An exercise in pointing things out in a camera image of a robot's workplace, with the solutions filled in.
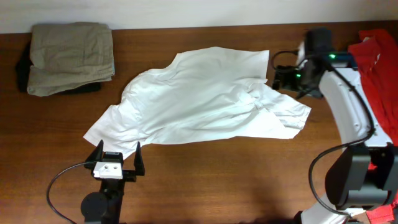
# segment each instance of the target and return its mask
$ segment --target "brown wooden surface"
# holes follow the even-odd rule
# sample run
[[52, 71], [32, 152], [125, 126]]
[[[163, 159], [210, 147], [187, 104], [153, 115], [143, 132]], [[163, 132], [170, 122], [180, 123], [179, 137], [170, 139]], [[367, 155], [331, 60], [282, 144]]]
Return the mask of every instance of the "brown wooden surface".
[[[0, 223], [66, 223], [46, 204], [47, 184], [62, 169], [86, 159], [94, 147], [82, 136], [109, 105], [120, 102], [123, 88], [139, 73], [166, 67], [176, 53], [212, 46], [269, 49], [272, 54], [294, 49], [307, 29], [318, 26], [333, 31], [340, 50], [357, 42], [362, 29], [385, 28], [398, 37], [397, 21], [116, 30], [113, 81], [96, 93], [39, 98], [19, 93], [16, 86], [14, 66], [30, 34], [0, 35]], [[268, 84], [273, 75], [269, 68]], [[147, 175], [126, 184], [121, 221], [238, 223], [292, 217], [310, 207], [315, 199], [308, 187], [308, 166], [340, 138], [325, 100], [300, 101], [312, 112], [292, 140], [233, 138], [144, 146]], [[325, 172], [337, 155], [327, 156], [316, 167], [320, 194]], [[132, 157], [125, 168], [133, 168]], [[99, 187], [100, 182], [80, 167], [56, 181], [51, 198], [63, 214], [82, 223], [80, 203]]]

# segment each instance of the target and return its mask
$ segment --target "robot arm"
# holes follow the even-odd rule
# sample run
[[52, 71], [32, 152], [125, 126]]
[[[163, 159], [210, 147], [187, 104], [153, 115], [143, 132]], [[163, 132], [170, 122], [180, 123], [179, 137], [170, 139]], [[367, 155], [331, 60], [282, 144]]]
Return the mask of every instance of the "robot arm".
[[[293, 75], [298, 74], [299, 97], [318, 90], [326, 98], [344, 144], [342, 155], [326, 175], [326, 195], [300, 213], [298, 223], [344, 223], [345, 213], [353, 216], [390, 204], [398, 189], [398, 148], [367, 101], [352, 55], [334, 51], [330, 31], [314, 29], [297, 52]], [[377, 165], [374, 170], [368, 170], [371, 162]]]
[[73, 220], [62, 215], [50, 200], [52, 184], [66, 171], [78, 166], [84, 166], [91, 171], [96, 180], [101, 181], [99, 192], [88, 194], [81, 203], [80, 210], [85, 217], [85, 224], [121, 224], [119, 223], [119, 217], [124, 195], [124, 184], [126, 182], [136, 182], [137, 176], [145, 175], [139, 142], [134, 158], [135, 170], [124, 170], [122, 153], [103, 153], [103, 146], [104, 142], [101, 140], [85, 162], [75, 164], [61, 171], [51, 180], [47, 187], [46, 198], [48, 205], [58, 216], [69, 223], [76, 224]]

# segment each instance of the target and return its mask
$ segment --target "black cable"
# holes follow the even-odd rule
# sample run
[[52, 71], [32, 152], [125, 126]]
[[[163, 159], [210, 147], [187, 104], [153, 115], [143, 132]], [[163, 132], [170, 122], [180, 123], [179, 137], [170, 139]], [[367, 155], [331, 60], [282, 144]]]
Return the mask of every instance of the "black cable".
[[348, 146], [352, 146], [352, 145], [355, 145], [355, 144], [359, 144], [359, 143], [365, 142], [366, 140], [368, 140], [369, 138], [371, 138], [372, 135], [373, 135], [374, 132], [375, 132], [375, 129], [374, 129], [374, 121], [373, 121], [373, 119], [372, 119], [371, 112], [369, 111], [369, 108], [366, 106], [364, 100], [362, 99], [362, 97], [361, 97], [361, 95], [358, 93], [358, 91], [355, 89], [355, 87], [354, 87], [354, 86], [353, 86], [353, 85], [352, 85], [352, 84], [351, 84], [351, 83], [350, 83], [338, 70], [336, 70], [336, 69], [330, 64], [330, 62], [328, 62], [327, 60], [325, 60], [325, 59], [322, 58], [322, 57], [320, 57], [320, 58], [321, 58], [321, 60], [322, 60], [322, 62], [323, 62], [323, 64], [324, 64], [325, 68], [326, 68], [327, 70], [330, 70], [330, 71], [334, 72], [334, 73], [335, 73], [335, 74], [336, 74], [336, 75], [349, 87], [349, 90], [352, 91], [352, 92], [354, 93], [355, 97], [357, 97], [357, 99], [359, 100], [359, 103], [361, 104], [361, 106], [362, 106], [363, 109], [365, 110], [366, 116], [368, 117], [369, 124], [370, 124], [370, 130], [368, 131], [368, 134], [367, 134], [365, 137], [363, 137], [362, 139], [359, 139], [359, 140], [355, 140], [355, 141], [352, 141], [352, 142], [348, 142], [348, 143], [345, 143], [345, 144], [341, 144], [341, 145], [339, 145], [339, 146], [335, 146], [335, 147], [333, 147], [333, 148], [330, 148], [330, 149], [328, 149], [328, 150], [325, 150], [325, 151], [321, 152], [321, 153], [311, 162], [310, 168], [309, 168], [309, 171], [308, 171], [308, 181], [310, 182], [310, 188], [311, 188], [312, 194], [314, 195], [314, 197], [316, 198], [316, 200], [319, 202], [319, 204], [320, 204], [322, 207], [324, 207], [325, 209], [327, 209], [329, 212], [333, 212], [333, 213], [335, 213], [335, 214], [337, 214], [337, 215], [346, 215], [346, 216], [348, 216], [348, 217], [351, 218], [351, 215], [350, 215], [350, 214], [345, 213], [345, 212], [337, 211], [337, 210], [335, 210], [335, 209], [329, 207], [325, 202], [323, 202], [323, 201], [321, 200], [321, 198], [318, 196], [318, 194], [317, 194], [317, 192], [316, 192], [316, 190], [315, 190], [315, 187], [314, 187], [314, 185], [313, 185], [312, 170], [313, 170], [315, 164], [318, 162], [318, 160], [320, 160], [323, 156], [325, 156], [325, 155], [327, 155], [327, 154], [329, 154], [329, 153], [331, 153], [331, 152], [337, 151], [337, 150], [339, 150], [339, 149], [342, 149], [342, 148], [344, 148], [344, 147], [348, 147]]
[[66, 217], [65, 215], [62, 215], [62, 214], [61, 214], [60, 212], [58, 212], [58, 210], [52, 205], [52, 203], [51, 203], [51, 201], [50, 201], [50, 189], [51, 189], [52, 184], [54, 184], [54, 182], [58, 179], [58, 177], [60, 177], [64, 172], [66, 172], [66, 171], [68, 171], [68, 170], [70, 170], [70, 169], [73, 169], [73, 168], [75, 168], [75, 167], [82, 166], [82, 165], [86, 165], [86, 164], [91, 164], [91, 163], [93, 163], [93, 162], [82, 162], [82, 163], [75, 164], [75, 165], [73, 165], [73, 166], [70, 166], [70, 167], [64, 169], [63, 171], [61, 171], [59, 174], [57, 174], [57, 175], [51, 180], [49, 186], [47, 187], [46, 197], [47, 197], [47, 203], [48, 203], [48, 205], [50, 206], [50, 208], [51, 208], [57, 215], [59, 215], [59, 216], [62, 217], [64, 220], [66, 220], [66, 221], [68, 221], [68, 222], [70, 222], [70, 223], [72, 223], [72, 224], [76, 224], [76, 223], [75, 223], [74, 221], [70, 220], [70, 219], [69, 219], [68, 217]]
[[298, 51], [298, 50], [281, 50], [280, 52], [277, 52], [276, 54], [274, 54], [274, 55], [272, 56], [272, 58], [271, 58], [271, 66], [272, 66], [272, 68], [273, 68], [275, 71], [280, 72], [280, 73], [290, 73], [290, 72], [294, 72], [294, 71], [304, 62], [304, 60], [305, 60], [305, 59], [302, 60], [298, 65], [296, 65], [296, 66], [294, 66], [294, 67], [292, 67], [292, 68], [288, 68], [288, 69], [279, 69], [279, 68], [275, 67], [274, 60], [275, 60], [275, 58], [278, 57], [278, 55], [280, 55], [280, 54], [293, 54], [293, 55], [297, 55], [297, 54], [299, 54], [299, 51]]

